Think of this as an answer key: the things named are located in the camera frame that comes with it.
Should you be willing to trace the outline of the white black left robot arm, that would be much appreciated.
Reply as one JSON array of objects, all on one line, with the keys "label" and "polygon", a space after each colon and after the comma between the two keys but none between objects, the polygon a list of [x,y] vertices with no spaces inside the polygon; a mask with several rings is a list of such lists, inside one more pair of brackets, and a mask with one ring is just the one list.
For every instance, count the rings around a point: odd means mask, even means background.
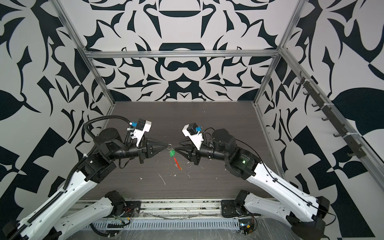
[{"label": "white black left robot arm", "polygon": [[[129,127],[124,139],[117,129],[106,128],[95,136],[90,126],[96,122],[119,119]],[[8,240],[66,240],[93,222],[124,213],[124,198],[117,192],[108,192],[96,203],[65,216],[65,213],[87,192],[103,181],[114,169],[122,168],[115,160],[138,158],[140,163],[167,149],[168,144],[145,137],[151,129],[150,121],[131,122],[122,116],[102,116],[84,124],[85,132],[94,142],[88,154],[71,169],[64,185],[44,204],[21,221],[6,224],[3,232]]]}]

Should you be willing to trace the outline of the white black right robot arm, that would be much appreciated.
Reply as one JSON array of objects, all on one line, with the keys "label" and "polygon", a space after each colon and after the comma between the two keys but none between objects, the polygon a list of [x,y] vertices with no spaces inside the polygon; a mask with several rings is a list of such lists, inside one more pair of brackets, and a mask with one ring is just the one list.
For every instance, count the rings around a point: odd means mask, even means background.
[{"label": "white black right robot arm", "polygon": [[241,190],[230,205],[233,217],[260,215],[272,218],[291,228],[302,240],[325,238],[330,201],[325,197],[313,197],[274,173],[256,153],[237,145],[238,140],[227,130],[213,131],[206,139],[205,131],[196,124],[185,125],[185,140],[175,151],[188,161],[198,165],[201,158],[223,161],[233,176],[241,178],[266,191],[273,200],[261,198]]}]

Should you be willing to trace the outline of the green plastic key tag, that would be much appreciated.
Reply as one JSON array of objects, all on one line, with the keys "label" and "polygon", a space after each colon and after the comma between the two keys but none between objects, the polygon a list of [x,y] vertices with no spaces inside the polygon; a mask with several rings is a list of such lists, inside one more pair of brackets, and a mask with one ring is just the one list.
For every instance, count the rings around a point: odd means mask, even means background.
[{"label": "green plastic key tag", "polygon": [[173,157],[175,156],[175,154],[176,154],[175,150],[171,150],[171,151],[170,151],[170,157],[171,157],[171,158],[173,158]]}]

